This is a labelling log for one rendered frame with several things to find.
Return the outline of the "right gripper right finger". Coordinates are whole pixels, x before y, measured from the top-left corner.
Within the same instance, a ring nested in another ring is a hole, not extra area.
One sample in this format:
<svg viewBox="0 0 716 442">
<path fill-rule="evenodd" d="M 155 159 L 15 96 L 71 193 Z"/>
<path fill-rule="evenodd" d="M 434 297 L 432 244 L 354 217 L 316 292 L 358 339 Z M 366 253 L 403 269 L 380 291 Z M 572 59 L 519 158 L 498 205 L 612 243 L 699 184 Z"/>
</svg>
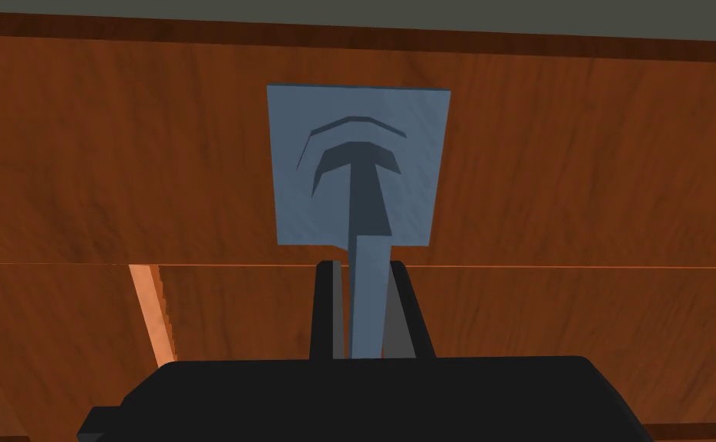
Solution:
<svg viewBox="0 0 716 442">
<path fill-rule="evenodd" d="M 434 346 L 407 268 L 401 261 L 390 265 L 383 357 L 434 358 Z"/>
</svg>

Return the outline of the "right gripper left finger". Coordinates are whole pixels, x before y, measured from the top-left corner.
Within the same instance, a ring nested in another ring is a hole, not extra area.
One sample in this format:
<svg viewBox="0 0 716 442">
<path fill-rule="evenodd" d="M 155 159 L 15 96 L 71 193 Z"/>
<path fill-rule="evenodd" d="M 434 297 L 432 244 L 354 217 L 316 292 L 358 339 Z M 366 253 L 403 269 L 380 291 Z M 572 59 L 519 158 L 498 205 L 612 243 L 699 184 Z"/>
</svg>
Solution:
<svg viewBox="0 0 716 442">
<path fill-rule="evenodd" d="M 321 261 L 315 267 L 309 357 L 343 359 L 345 327 L 343 317 L 341 263 Z"/>
</svg>

